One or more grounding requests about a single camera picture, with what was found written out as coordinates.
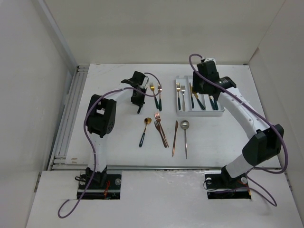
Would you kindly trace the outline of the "silver fork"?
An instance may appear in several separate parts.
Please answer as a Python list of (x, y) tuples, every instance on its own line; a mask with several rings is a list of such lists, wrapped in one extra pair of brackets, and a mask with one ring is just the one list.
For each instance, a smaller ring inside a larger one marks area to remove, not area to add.
[(181, 92), (182, 92), (182, 110), (185, 112), (186, 111), (186, 104), (185, 104), (185, 92), (186, 88), (184, 85), (181, 86)]

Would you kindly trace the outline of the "rose gold knife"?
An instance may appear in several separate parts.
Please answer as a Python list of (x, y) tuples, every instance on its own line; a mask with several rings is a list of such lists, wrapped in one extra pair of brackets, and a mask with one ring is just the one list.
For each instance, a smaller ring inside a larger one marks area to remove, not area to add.
[(172, 148), (172, 157), (175, 154), (175, 146), (176, 146), (176, 137), (177, 137), (177, 130), (179, 127), (179, 122), (176, 120), (175, 121), (175, 131), (174, 131), (174, 138), (173, 138), (173, 148)]

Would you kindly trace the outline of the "silver slotted spoon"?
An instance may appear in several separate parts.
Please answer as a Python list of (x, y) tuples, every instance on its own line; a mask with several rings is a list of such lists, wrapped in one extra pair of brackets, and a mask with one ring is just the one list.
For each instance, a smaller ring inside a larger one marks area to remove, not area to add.
[(188, 143), (187, 143), (187, 130), (190, 126), (190, 123), (187, 121), (187, 120), (183, 120), (181, 123), (180, 123), (180, 127), (181, 129), (184, 130), (184, 142), (185, 142), (185, 157), (186, 159), (188, 158)]

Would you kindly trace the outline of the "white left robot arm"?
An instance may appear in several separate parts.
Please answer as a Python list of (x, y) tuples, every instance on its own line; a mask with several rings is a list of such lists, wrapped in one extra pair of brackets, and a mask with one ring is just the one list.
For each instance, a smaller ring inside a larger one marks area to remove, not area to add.
[(138, 106), (139, 114), (145, 99), (148, 76), (135, 71), (130, 79), (124, 79), (113, 91), (104, 95), (94, 94), (91, 97), (87, 114), (85, 116), (85, 135), (93, 146), (93, 155), (85, 170), (86, 185), (89, 189), (101, 189), (107, 179), (107, 152), (105, 136), (114, 128), (116, 108), (125, 101), (130, 100)]

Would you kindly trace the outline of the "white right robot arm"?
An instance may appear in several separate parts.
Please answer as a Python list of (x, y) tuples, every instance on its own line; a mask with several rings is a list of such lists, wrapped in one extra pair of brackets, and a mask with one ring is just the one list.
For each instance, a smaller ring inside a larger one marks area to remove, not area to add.
[(221, 78), (213, 60), (203, 59), (193, 73), (193, 92), (210, 95), (214, 103), (226, 108), (242, 126), (249, 141), (234, 161), (225, 165), (219, 175), (212, 175), (214, 184), (231, 187), (247, 171), (277, 156), (281, 151), (284, 130), (272, 125), (254, 110), (229, 77)]

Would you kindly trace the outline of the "rose gold fork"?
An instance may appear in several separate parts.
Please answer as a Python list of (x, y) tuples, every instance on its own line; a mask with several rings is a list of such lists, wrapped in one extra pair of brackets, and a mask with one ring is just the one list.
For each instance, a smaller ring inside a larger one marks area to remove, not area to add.
[(155, 125), (155, 128), (157, 129), (157, 131), (160, 134), (160, 137), (161, 137), (161, 140), (162, 140), (162, 143), (163, 143), (164, 147), (167, 148), (167, 144), (166, 144), (165, 139), (164, 139), (164, 137), (163, 137), (163, 135), (161, 133), (161, 129), (160, 129), (160, 126), (159, 126), (158, 122), (154, 121), (154, 125)]
[(169, 146), (168, 140), (167, 140), (167, 137), (166, 137), (166, 135), (165, 135), (165, 133), (164, 133), (164, 130), (163, 130), (163, 128), (162, 128), (162, 125), (161, 125), (161, 117), (160, 117), (159, 112), (155, 112), (155, 113), (154, 113), (154, 117), (155, 117), (155, 119), (156, 119), (158, 125), (160, 126), (161, 133), (162, 133), (162, 135), (163, 135), (163, 137), (164, 137), (164, 140), (165, 140), (165, 142), (166, 142), (166, 145), (167, 145), (167, 147), (168, 147), (168, 146)]

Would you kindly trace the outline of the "white three-compartment cutlery tray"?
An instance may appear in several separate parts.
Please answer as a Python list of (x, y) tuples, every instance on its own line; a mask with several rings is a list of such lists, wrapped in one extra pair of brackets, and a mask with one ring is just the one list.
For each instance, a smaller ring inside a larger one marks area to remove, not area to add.
[(176, 113), (179, 116), (193, 116), (193, 117), (220, 117), (223, 115), (225, 109), (222, 107), (218, 102), (218, 110), (212, 110), (210, 101), (209, 101), (209, 95), (203, 95), (198, 94), (199, 100), (202, 102), (202, 104), (205, 106), (205, 110), (202, 110), (193, 94), (193, 100), (194, 100), (194, 110), (192, 110), (191, 107), (191, 98), (190, 98), (190, 88), (189, 88), (189, 82), (191, 82), (192, 85), (192, 76), (177, 76), (175, 78), (175, 83), (180, 83), (180, 85), (184, 85), (186, 88), (185, 92), (185, 104), (186, 104), (186, 111), (184, 112), (182, 110), (182, 92), (180, 91), (180, 104), (181, 104), (181, 110), (178, 109), (178, 98), (176, 94)]

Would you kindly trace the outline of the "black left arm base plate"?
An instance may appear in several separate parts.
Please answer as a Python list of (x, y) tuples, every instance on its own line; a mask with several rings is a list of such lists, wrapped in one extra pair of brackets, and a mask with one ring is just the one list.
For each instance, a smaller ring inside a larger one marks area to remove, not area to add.
[[(87, 184), (89, 183), (91, 174), (81, 173), (75, 177), (78, 182), (77, 199), (83, 194)], [(122, 173), (110, 171), (107, 173), (96, 172), (87, 190), (85, 191), (83, 200), (119, 200), (121, 193)]]

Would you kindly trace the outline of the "aluminium rail frame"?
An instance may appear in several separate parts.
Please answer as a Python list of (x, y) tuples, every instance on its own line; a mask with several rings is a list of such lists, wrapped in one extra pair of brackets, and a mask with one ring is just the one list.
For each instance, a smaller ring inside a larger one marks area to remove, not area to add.
[(55, 134), (55, 141), (49, 155), (46, 168), (47, 171), (66, 170), (69, 168), (66, 164), (67, 151), (88, 70), (88, 65), (80, 65), (76, 68), (73, 75), (71, 86), (64, 98), (64, 109), (60, 119), (60, 125)]

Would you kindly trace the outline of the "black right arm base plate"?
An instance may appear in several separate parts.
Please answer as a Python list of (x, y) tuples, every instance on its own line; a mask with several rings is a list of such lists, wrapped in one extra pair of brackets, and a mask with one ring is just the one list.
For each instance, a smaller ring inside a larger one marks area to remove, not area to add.
[(224, 180), (221, 173), (205, 173), (204, 188), (209, 200), (251, 199), (245, 174), (232, 180)]

